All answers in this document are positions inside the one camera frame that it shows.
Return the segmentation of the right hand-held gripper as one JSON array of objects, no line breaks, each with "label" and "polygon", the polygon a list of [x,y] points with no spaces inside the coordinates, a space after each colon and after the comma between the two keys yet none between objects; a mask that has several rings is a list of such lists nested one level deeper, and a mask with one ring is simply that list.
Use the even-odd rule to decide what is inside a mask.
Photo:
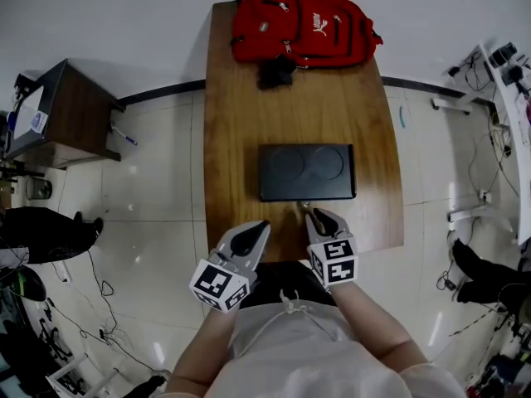
[{"label": "right hand-held gripper", "polygon": [[356,280],[357,245],[346,220],[335,212],[315,207],[313,213],[305,214],[305,223],[309,262],[321,284],[330,288]]}]

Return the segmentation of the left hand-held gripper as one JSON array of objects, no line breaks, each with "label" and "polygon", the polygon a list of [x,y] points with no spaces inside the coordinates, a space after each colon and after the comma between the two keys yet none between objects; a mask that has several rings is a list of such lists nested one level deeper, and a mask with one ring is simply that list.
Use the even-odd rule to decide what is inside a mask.
[{"label": "left hand-held gripper", "polygon": [[190,280],[195,297],[219,312],[231,312],[251,292],[270,232],[268,220],[249,221],[226,231]]}]

